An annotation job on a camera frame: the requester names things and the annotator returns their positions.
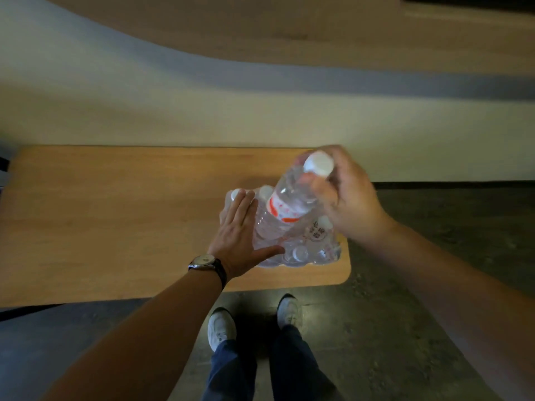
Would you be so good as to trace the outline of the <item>clear water bottle red label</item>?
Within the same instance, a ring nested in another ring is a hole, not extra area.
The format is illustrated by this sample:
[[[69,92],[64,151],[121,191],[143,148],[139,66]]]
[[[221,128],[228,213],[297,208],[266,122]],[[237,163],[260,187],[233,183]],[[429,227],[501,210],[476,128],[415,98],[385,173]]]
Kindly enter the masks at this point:
[[[313,174],[327,179],[333,172],[335,163],[330,154],[317,150],[308,155],[301,165],[291,167],[280,178],[271,195],[259,199],[256,219],[255,239],[258,243],[275,244],[280,239],[300,234],[304,221],[318,207],[318,199],[308,184],[302,181],[304,174]]]

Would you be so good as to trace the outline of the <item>white left shoe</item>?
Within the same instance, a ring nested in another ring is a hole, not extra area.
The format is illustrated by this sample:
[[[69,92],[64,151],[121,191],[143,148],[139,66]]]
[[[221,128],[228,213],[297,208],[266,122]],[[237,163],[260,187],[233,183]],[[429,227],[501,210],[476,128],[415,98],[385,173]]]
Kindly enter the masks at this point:
[[[213,311],[208,321],[207,337],[213,352],[223,342],[237,339],[237,326],[228,310],[219,307]]]

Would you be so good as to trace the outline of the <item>person's left hand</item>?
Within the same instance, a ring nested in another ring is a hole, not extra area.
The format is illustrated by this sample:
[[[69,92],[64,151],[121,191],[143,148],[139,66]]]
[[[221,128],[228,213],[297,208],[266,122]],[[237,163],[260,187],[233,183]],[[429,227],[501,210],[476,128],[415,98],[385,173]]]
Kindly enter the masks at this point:
[[[252,262],[252,252],[255,250],[253,233],[256,225],[258,200],[255,198],[255,221],[252,229],[246,228],[244,230],[240,230],[237,226],[237,200],[240,199],[236,195],[228,208],[221,212],[219,229],[207,250],[208,254],[215,256],[222,262],[227,272],[228,282],[244,275],[258,265]]]

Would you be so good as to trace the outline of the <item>blue right trouser leg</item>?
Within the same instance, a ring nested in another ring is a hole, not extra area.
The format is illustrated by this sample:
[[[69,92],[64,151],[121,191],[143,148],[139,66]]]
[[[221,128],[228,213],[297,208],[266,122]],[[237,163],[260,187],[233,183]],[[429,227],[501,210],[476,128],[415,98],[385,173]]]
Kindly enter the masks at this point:
[[[276,335],[269,364],[274,401],[344,401],[292,325],[284,326]]]

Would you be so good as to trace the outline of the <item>person's right hand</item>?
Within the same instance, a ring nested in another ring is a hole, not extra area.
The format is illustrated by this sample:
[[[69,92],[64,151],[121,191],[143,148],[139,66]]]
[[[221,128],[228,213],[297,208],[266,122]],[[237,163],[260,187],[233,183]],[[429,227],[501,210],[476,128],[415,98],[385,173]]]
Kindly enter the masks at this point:
[[[335,228],[365,248],[371,247],[394,224],[381,206],[376,190],[366,171],[341,145],[326,145],[299,155],[295,164],[304,163],[308,155],[322,150],[331,155],[335,167],[327,178],[339,193],[336,209],[324,209]],[[310,186],[310,174],[302,181]]]

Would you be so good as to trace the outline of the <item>person's left forearm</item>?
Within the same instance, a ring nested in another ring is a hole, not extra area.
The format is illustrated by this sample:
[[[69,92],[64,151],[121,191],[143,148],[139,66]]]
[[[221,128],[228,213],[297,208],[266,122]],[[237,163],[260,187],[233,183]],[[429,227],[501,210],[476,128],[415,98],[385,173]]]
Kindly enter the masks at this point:
[[[188,271],[72,364],[42,401],[166,401],[221,292],[216,271]]]

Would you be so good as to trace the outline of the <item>white shoe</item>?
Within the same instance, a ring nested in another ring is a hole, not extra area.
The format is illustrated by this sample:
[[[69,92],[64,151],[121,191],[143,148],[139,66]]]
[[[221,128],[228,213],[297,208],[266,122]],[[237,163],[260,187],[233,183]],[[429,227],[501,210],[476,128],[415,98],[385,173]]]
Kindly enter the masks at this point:
[[[277,325],[280,329],[292,326],[297,330],[302,328],[303,311],[301,303],[291,294],[285,294],[277,307]]]
[[[237,326],[228,310],[219,307],[213,311],[208,321],[207,337],[213,352],[223,342],[237,339]]]

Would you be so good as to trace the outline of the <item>blue left trouser leg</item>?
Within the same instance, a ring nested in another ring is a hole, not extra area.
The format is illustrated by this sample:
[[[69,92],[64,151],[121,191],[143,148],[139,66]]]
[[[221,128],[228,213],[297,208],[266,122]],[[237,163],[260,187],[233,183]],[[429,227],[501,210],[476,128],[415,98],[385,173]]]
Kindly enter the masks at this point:
[[[255,394],[257,361],[236,339],[217,346],[211,357],[211,371],[201,401],[252,401]]]

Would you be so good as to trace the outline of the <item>shrink-wrapped pack of water bottles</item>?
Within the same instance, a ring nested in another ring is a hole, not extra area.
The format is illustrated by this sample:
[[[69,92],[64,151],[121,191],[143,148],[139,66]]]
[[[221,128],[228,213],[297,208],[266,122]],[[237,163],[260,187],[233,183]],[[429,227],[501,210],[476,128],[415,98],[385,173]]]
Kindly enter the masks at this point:
[[[257,226],[253,235],[254,249],[272,245],[280,245],[285,252],[271,257],[258,264],[258,267],[274,268],[280,265],[298,268],[307,264],[327,265],[335,263],[341,256],[341,245],[335,235],[331,220],[324,214],[312,215],[312,220],[301,220],[297,226],[278,238],[273,238],[270,230],[264,232],[269,225],[260,220],[266,212],[267,201],[274,191],[269,185],[256,188],[255,197],[258,199]]]

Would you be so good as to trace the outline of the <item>person's right forearm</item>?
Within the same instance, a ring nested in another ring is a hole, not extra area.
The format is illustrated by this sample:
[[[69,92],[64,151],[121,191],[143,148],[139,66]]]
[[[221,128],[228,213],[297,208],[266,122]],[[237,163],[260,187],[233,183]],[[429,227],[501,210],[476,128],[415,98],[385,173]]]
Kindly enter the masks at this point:
[[[535,299],[387,217],[347,234],[390,266],[505,401],[535,401]]]

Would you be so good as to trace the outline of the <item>white right shoe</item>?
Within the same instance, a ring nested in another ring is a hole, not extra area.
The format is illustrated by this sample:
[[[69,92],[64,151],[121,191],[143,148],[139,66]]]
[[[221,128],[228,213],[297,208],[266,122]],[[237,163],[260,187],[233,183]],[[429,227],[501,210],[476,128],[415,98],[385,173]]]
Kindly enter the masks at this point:
[[[292,326],[297,330],[302,328],[303,311],[301,303],[291,294],[285,294],[277,307],[277,325],[280,329]]]

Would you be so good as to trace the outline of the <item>blue trouser leg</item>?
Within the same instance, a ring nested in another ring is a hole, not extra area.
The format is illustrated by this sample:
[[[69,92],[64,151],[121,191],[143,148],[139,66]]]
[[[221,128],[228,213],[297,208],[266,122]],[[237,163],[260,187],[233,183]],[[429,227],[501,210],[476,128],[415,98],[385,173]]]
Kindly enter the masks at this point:
[[[276,335],[269,364],[274,401],[344,401],[292,325],[284,326]]]
[[[255,394],[257,361],[236,339],[217,346],[211,357],[211,371],[201,401],[252,401]]]

